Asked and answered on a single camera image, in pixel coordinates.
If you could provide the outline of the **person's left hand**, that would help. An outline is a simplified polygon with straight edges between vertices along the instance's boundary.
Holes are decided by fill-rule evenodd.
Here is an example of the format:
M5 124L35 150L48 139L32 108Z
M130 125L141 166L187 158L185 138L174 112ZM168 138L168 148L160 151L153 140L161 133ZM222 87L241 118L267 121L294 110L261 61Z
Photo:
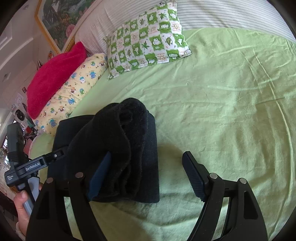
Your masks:
M29 199L29 194L27 191L23 190L18 192L14 197L14 204L18 214L18 222L16 223L16 232L20 236L20 238L25 239L27 228L29 224L29 214L24 208L24 203Z

